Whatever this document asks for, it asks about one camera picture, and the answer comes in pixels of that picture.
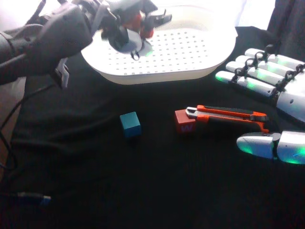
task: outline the red block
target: red block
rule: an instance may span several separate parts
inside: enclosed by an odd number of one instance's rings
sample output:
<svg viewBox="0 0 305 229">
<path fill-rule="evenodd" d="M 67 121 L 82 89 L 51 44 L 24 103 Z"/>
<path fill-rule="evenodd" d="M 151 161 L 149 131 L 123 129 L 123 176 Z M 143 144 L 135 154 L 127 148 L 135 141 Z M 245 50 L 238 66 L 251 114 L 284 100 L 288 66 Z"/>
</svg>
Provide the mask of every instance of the red block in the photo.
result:
<svg viewBox="0 0 305 229">
<path fill-rule="evenodd" d="M 196 129 L 196 119 L 189 118 L 185 110 L 175 111 L 175 122 L 180 134 L 191 133 Z"/>
</svg>

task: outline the white basket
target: white basket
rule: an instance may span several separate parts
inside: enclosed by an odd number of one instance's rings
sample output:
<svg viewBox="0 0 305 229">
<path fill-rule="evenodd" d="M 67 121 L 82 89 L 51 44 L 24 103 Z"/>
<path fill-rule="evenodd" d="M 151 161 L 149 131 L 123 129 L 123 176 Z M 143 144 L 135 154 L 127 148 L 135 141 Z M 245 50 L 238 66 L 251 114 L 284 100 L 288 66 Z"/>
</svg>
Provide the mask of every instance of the white basket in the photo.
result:
<svg viewBox="0 0 305 229">
<path fill-rule="evenodd" d="M 210 74 L 234 49 L 236 30 L 200 7 L 172 6 L 173 20 L 156 29 L 148 41 L 153 52 L 135 61 L 116 52 L 97 32 L 82 51 L 86 62 L 106 79 L 119 84 L 196 79 Z"/>
</svg>

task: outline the black cloth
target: black cloth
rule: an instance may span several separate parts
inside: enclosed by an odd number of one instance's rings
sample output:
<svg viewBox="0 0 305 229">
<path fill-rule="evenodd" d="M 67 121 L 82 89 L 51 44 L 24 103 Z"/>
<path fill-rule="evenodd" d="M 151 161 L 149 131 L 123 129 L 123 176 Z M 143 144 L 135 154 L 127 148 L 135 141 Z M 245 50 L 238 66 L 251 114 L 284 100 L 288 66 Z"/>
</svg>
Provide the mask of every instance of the black cloth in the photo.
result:
<svg viewBox="0 0 305 229">
<path fill-rule="evenodd" d="M 276 0 L 268 30 L 281 40 L 279 54 L 305 62 L 304 25 L 304 0 Z"/>
<path fill-rule="evenodd" d="M 234 60 L 273 36 L 237 28 Z M 12 138 L 19 168 L 6 192 L 52 196 L 45 209 L 11 208 L 12 228 L 278 229 L 305 227 L 304 167 L 241 152 L 234 130 L 179 137 L 174 111 L 198 104 L 267 113 L 299 130 L 276 109 L 215 80 L 118 85 L 70 58 L 69 88 L 25 103 Z M 51 83 L 29 78 L 26 94 Z M 140 139 L 128 142 L 119 116 L 136 111 Z"/>
</svg>

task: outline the teal block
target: teal block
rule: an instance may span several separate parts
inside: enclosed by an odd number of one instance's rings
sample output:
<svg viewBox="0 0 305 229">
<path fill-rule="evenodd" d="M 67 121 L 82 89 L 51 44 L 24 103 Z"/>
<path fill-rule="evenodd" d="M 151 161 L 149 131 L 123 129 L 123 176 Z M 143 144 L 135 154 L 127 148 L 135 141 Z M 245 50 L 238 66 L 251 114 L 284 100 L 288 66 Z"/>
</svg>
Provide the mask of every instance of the teal block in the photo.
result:
<svg viewBox="0 0 305 229">
<path fill-rule="evenodd" d="M 120 116 L 120 120 L 126 138 L 136 137 L 142 134 L 141 124 L 136 112 L 123 114 Z"/>
</svg>

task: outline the box cutter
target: box cutter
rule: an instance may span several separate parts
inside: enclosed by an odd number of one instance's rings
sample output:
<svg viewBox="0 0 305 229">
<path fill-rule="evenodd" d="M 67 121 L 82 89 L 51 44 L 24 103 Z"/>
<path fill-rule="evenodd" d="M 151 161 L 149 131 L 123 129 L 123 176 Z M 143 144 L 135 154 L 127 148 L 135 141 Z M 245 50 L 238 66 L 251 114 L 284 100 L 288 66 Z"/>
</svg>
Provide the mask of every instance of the box cutter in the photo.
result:
<svg viewBox="0 0 305 229">
<path fill-rule="evenodd" d="M 195 119 L 197 122 L 207 124 L 229 123 L 252 129 L 255 132 L 269 133 L 269 130 L 265 128 L 265 124 L 269 121 L 269 118 L 263 113 L 203 105 L 199 105 L 196 108 L 188 107 L 185 111 L 189 118 Z"/>
</svg>

